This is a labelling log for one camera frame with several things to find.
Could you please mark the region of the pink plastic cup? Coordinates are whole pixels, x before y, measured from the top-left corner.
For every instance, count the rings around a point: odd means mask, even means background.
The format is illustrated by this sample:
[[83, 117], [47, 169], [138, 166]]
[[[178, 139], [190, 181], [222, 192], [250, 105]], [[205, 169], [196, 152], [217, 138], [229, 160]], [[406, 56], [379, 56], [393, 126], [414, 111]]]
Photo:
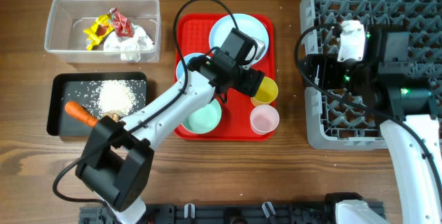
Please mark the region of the pink plastic cup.
[[255, 107], [250, 115], [251, 129], [258, 135], [265, 135], [274, 131], [279, 122], [278, 111], [266, 104]]

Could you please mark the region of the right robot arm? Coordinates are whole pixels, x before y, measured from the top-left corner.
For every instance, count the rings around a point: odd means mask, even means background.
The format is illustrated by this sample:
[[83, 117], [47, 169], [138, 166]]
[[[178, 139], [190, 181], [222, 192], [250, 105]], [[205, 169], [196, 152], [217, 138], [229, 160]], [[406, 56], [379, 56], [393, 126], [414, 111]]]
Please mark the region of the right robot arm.
[[392, 158], [404, 223], [441, 222], [439, 110], [430, 83], [408, 75], [409, 32], [358, 21], [329, 24], [339, 52], [294, 61], [304, 82], [327, 95], [344, 88], [361, 96]]

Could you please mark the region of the yellow foil wrapper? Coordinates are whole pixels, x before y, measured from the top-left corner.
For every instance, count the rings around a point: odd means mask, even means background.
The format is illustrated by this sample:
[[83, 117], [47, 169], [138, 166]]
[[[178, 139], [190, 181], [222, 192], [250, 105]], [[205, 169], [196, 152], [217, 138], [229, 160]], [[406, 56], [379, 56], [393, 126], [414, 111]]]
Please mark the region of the yellow foil wrapper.
[[88, 35], [86, 39], [86, 49], [92, 50], [114, 31], [114, 25], [110, 14], [100, 15], [91, 27], [83, 30]]

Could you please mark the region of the white tissue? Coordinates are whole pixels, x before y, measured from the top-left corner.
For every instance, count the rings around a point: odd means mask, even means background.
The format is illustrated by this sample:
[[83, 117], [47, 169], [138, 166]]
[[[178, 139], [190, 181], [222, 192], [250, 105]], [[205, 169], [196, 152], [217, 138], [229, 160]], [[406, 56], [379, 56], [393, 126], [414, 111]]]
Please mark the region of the white tissue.
[[151, 51], [155, 44], [146, 31], [137, 24], [131, 24], [132, 37], [118, 37], [113, 31], [104, 42], [104, 52], [120, 52], [120, 59], [125, 62], [141, 60], [139, 51]]

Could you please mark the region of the brown food scrap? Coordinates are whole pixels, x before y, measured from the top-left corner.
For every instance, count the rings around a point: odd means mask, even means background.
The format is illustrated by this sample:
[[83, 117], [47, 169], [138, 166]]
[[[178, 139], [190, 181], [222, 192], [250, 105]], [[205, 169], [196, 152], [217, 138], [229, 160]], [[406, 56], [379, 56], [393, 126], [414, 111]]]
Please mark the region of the brown food scrap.
[[120, 120], [120, 116], [119, 116], [116, 112], [112, 112], [112, 111], [110, 111], [110, 112], [106, 112], [106, 113], [104, 114], [104, 116], [108, 116], [108, 117], [110, 117], [110, 118], [113, 119], [115, 122], [119, 122], [119, 120]]

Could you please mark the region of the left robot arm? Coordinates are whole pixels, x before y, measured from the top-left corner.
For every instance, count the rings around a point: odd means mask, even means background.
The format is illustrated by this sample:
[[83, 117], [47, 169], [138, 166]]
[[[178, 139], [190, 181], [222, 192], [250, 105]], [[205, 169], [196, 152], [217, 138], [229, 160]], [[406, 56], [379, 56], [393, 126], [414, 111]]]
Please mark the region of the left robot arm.
[[264, 73], [251, 68], [264, 42], [232, 28], [212, 57], [183, 62], [174, 85], [138, 112], [116, 122], [82, 117], [92, 131], [76, 176], [104, 202], [116, 223], [138, 223], [146, 211], [140, 198], [155, 150], [191, 114], [232, 88], [253, 97]]

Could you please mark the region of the light blue bowl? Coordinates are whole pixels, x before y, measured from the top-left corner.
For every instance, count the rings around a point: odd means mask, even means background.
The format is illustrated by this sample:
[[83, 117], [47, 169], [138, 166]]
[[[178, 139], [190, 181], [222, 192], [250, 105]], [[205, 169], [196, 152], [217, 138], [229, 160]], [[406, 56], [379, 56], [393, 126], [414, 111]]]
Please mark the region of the light blue bowl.
[[[186, 56], [183, 57], [183, 59], [184, 59], [184, 63], [185, 63], [185, 64], [188, 64], [188, 62], [189, 62], [191, 59], [193, 59], [194, 57], [201, 56], [201, 55], [202, 55], [202, 53], [190, 53], [190, 54], [188, 54], [188, 55], [186, 55]], [[176, 66], [176, 68], [175, 68], [175, 78], [176, 78], [176, 80], [179, 80], [179, 79], [181, 78], [181, 76], [183, 75], [183, 73], [184, 73], [184, 67], [183, 67], [183, 65], [182, 65], [182, 61], [181, 61], [181, 59], [179, 58], [179, 59], [178, 59], [177, 66]]]

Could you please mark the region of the white rice pile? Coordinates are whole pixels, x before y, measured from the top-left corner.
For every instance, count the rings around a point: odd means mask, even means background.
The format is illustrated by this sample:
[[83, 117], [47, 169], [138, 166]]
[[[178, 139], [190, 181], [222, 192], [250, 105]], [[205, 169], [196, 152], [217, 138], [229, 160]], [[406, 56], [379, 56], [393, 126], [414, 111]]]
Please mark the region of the white rice pile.
[[122, 118], [146, 105], [146, 90], [144, 80], [67, 82], [61, 101], [63, 105], [74, 101], [96, 118], [110, 111]]

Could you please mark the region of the red foil wrapper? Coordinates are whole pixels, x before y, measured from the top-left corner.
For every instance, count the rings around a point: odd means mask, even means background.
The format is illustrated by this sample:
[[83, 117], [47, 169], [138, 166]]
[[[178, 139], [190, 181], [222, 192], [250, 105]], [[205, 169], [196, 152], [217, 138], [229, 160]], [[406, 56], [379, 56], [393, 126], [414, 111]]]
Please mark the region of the red foil wrapper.
[[130, 21], [117, 8], [111, 8], [110, 15], [118, 37], [133, 37]]

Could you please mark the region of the orange carrot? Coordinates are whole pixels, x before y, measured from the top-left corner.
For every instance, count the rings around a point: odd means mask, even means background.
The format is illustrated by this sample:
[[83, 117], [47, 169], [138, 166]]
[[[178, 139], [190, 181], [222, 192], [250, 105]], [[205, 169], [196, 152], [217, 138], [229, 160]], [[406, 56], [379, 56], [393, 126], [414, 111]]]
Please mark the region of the orange carrot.
[[91, 128], [93, 128], [98, 123], [97, 118], [93, 117], [80, 104], [74, 101], [67, 102], [64, 110], [70, 117], [84, 123]]

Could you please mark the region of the green bowl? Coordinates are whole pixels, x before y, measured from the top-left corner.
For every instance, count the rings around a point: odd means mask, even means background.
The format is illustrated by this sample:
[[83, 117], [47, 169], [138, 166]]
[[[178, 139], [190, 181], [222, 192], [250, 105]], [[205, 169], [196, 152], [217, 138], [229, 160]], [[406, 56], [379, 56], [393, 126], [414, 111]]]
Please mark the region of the green bowl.
[[222, 107], [217, 100], [212, 100], [205, 107], [190, 114], [182, 126], [194, 134], [205, 134], [214, 130], [222, 118]]

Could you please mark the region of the yellow plastic cup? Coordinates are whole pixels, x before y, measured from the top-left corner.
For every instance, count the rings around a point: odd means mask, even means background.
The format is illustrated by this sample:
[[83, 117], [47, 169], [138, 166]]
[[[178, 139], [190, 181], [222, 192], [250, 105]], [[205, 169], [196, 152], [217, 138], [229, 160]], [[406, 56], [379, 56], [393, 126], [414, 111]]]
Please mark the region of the yellow plastic cup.
[[272, 103], [278, 96], [279, 89], [275, 81], [269, 77], [264, 77], [256, 95], [251, 98], [254, 106]]

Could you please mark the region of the light blue plate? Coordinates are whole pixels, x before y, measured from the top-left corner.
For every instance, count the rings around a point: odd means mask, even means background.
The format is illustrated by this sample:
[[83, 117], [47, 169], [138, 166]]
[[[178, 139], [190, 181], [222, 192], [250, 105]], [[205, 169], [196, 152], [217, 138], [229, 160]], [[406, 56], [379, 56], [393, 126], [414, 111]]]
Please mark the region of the light blue plate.
[[[246, 15], [242, 13], [233, 14], [236, 23], [238, 24], [239, 29], [246, 35], [250, 37], [255, 37], [260, 41], [265, 43], [265, 51], [262, 54], [261, 59], [265, 56], [268, 48], [269, 48], [269, 34], [265, 26], [258, 21], [255, 17], [251, 15]], [[214, 46], [221, 47], [227, 35], [230, 33], [231, 29], [234, 28], [235, 25], [233, 23], [232, 18], [227, 15], [218, 20], [212, 27], [209, 34], [209, 46], [213, 48]]]

